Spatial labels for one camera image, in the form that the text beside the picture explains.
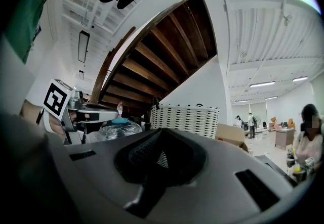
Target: floor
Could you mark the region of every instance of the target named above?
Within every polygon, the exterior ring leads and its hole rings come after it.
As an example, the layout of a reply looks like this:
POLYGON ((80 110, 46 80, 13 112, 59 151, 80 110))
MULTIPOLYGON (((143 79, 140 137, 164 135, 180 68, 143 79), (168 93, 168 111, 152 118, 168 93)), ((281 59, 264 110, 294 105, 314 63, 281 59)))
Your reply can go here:
POLYGON ((254 139, 245 138, 245 144, 253 151, 253 156, 265 155, 284 172, 287 172, 287 150, 291 145, 283 148, 275 147, 275 131, 265 131, 255 135, 254 139))

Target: cardboard box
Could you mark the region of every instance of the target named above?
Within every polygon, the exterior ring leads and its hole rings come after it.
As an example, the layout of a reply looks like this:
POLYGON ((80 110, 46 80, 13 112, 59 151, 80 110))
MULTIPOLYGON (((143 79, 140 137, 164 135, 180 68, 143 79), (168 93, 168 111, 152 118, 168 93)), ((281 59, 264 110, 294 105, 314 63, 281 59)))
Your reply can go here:
POLYGON ((217 124, 216 140, 231 143, 242 148, 244 151, 249 152, 248 147, 244 143, 244 137, 245 133, 242 128, 221 123, 217 124))

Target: rectangular slot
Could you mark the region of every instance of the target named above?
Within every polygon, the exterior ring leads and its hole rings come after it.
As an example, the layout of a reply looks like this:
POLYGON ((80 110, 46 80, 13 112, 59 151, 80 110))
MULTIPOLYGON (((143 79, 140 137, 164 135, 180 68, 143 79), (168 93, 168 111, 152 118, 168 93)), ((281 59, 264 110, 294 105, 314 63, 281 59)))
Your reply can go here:
POLYGON ((250 170, 238 172, 235 175, 262 211, 265 211, 279 201, 279 198, 250 170))
POLYGON ((96 152, 94 152, 93 150, 87 150, 87 151, 84 151, 84 152, 71 154, 70 158, 72 159, 72 161, 76 161, 76 160, 79 160, 79 159, 94 156, 95 154, 96 154, 96 152))

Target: man standing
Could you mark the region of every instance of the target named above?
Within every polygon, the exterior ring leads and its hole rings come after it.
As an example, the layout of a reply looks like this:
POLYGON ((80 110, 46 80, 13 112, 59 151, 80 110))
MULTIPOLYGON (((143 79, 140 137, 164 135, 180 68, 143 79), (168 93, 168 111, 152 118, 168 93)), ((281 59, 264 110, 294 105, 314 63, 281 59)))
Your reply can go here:
POLYGON ((250 136, 249 136, 249 139, 252 139, 252 138, 255 137, 255 130, 254 130, 254 122, 253 122, 253 115, 252 115, 252 113, 249 113, 248 125, 250 127, 250 136))

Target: white shirt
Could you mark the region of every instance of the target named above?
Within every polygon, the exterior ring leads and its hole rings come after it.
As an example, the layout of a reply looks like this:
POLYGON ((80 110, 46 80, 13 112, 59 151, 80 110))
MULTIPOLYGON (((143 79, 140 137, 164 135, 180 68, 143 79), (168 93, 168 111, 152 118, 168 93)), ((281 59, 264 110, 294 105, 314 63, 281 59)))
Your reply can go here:
POLYGON ((248 119, 249 126, 254 126, 254 124, 253 124, 253 120, 252 120, 252 117, 253 117, 253 115, 250 114, 250 115, 249 115, 249 119, 248 119))
POLYGON ((297 137, 294 138, 293 148, 296 151, 297 163, 300 165, 305 164, 305 160, 309 157, 314 159, 314 164, 320 161, 322 156, 322 143, 323 136, 318 134, 310 141, 308 137, 304 136, 304 131, 300 132, 297 137))
POLYGON ((236 125, 235 125, 236 127, 242 127, 242 121, 240 121, 240 120, 237 120, 237 123, 236 123, 236 125))

